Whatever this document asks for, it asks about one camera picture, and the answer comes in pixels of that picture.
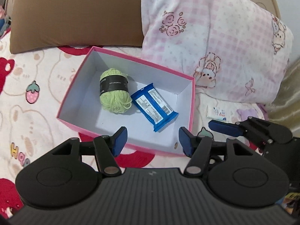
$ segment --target pink flower print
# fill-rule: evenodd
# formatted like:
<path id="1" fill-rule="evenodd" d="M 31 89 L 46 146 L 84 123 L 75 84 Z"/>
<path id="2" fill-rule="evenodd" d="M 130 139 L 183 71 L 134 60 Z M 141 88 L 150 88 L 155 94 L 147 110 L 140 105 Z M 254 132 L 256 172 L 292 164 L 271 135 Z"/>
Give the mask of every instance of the pink flower print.
<path id="1" fill-rule="evenodd" d="M 177 35 L 180 32 L 181 31 L 178 25 L 172 25 L 167 28 L 167 35 L 169 36 Z"/>
<path id="2" fill-rule="evenodd" d="M 248 96 L 251 93 L 255 93 L 256 89 L 253 88 L 253 83 L 254 83 L 254 80 L 253 80 L 253 78 L 251 78 L 251 80 L 248 83 L 245 84 L 245 87 L 247 89 L 247 92 L 245 93 L 245 96 Z"/>
<path id="3" fill-rule="evenodd" d="M 187 24 L 185 20 L 181 17 L 183 12 L 179 13 L 180 18 L 178 19 L 177 23 L 179 26 L 182 26 L 185 29 L 185 25 Z"/>
<path id="4" fill-rule="evenodd" d="M 163 24 L 166 25 L 166 26 L 172 26 L 173 25 L 173 21 L 174 21 L 173 12 L 167 13 L 165 11 L 163 16 L 165 16 L 167 14 L 168 14 L 168 16 L 163 20 Z"/>
<path id="5" fill-rule="evenodd" d="M 162 21 L 163 25 L 159 28 L 160 32 L 166 32 L 168 36 L 177 35 L 178 33 L 183 32 L 187 23 L 182 18 L 182 15 L 183 12 L 180 12 L 178 19 L 178 16 L 174 15 L 173 12 L 167 13 L 164 11 L 163 17 L 165 17 L 165 19 Z"/>

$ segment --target pink strawberry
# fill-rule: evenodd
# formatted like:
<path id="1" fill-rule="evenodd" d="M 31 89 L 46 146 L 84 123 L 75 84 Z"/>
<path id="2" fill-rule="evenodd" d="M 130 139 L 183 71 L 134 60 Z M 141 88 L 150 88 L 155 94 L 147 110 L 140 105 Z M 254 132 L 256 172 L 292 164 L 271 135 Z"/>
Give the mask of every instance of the pink strawberry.
<path id="1" fill-rule="evenodd" d="M 34 80 L 26 89 L 26 101 L 29 104 L 33 104 L 38 100 L 40 95 L 40 87 Z"/>

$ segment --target wet wipes package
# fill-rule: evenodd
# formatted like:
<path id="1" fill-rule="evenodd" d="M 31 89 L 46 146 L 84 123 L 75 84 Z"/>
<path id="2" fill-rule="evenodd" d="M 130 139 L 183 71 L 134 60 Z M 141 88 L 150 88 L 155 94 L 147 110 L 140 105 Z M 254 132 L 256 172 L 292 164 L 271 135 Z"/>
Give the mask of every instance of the wet wipes package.
<path id="1" fill-rule="evenodd" d="M 132 94 L 131 98 L 133 104 L 154 125 L 154 132 L 159 131 L 178 115 L 157 92 L 153 83 Z"/>

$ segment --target yarn label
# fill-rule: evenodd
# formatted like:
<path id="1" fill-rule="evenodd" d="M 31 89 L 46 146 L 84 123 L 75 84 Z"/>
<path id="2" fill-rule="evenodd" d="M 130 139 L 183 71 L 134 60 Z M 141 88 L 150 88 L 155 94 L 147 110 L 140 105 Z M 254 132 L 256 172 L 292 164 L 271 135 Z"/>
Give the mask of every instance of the yarn label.
<path id="1" fill-rule="evenodd" d="M 122 75 L 109 75 L 100 80 L 100 95 L 111 91 L 128 92 L 128 81 Z"/>
<path id="2" fill-rule="evenodd" d="M 155 124 L 159 123 L 163 119 L 145 95 L 141 95 L 135 101 L 154 120 Z"/>
<path id="3" fill-rule="evenodd" d="M 156 89 L 151 89 L 148 91 L 149 95 L 155 100 L 155 102 L 160 106 L 160 108 L 168 116 L 173 112 L 172 108 L 164 101 L 161 95 L 156 91 Z"/>

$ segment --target open box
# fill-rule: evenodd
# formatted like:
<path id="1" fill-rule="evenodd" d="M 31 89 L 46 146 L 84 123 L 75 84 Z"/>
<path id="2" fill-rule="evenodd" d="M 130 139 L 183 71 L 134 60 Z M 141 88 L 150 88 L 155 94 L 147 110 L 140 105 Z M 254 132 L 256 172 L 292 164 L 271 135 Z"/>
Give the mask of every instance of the open box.
<path id="1" fill-rule="evenodd" d="M 153 83 L 164 100 L 179 115 L 162 131 L 153 125 L 136 106 L 123 114 L 103 110 L 99 100 L 100 76 L 109 68 L 128 75 L 129 94 Z M 59 109 L 57 118 L 74 131 L 91 137 L 113 135 L 120 127 L 128 130 L 126 147 L 157 154 L 183 155 L 178 130 L 191 131 L 195 96 L 194 78 L 139 58 L 92 47 L 82 62 Z"/>

